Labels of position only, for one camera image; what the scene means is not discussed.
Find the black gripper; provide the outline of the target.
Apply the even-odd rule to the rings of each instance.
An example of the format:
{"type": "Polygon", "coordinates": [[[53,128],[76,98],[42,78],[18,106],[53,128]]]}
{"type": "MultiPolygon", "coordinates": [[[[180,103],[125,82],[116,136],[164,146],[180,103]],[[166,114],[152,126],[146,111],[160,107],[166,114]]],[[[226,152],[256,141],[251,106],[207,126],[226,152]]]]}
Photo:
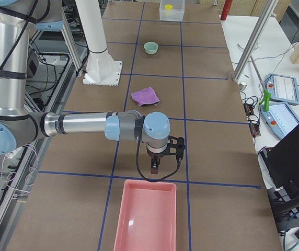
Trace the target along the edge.
{"type": "Polygon", "coordinates": [[[160,159],[165,155],[165,150],[162,149],[149,149],[147,153],[151,157],[151,174],[158,174],[160,159]]]}

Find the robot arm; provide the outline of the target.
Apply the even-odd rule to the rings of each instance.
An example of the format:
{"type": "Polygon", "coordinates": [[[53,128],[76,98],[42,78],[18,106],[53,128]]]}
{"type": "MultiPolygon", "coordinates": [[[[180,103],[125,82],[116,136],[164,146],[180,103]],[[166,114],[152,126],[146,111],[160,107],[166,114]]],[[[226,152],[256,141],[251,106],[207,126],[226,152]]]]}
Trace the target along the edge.
{"type": "Polygon", "coordinates": [[[46,94],[38,112],[25,109],[30,31],[61,32],[71,58],[80,71],[79,59],[62,1],[0,1],[0,155],[35,140],[58,134],[102,132],[108,140],[145,143],[151,173],[170,153],[170,123],[160,112],[143,116],[136,111],[56,114],[51,100],[58,81],[33,88],[32,96],[46,94]]]}

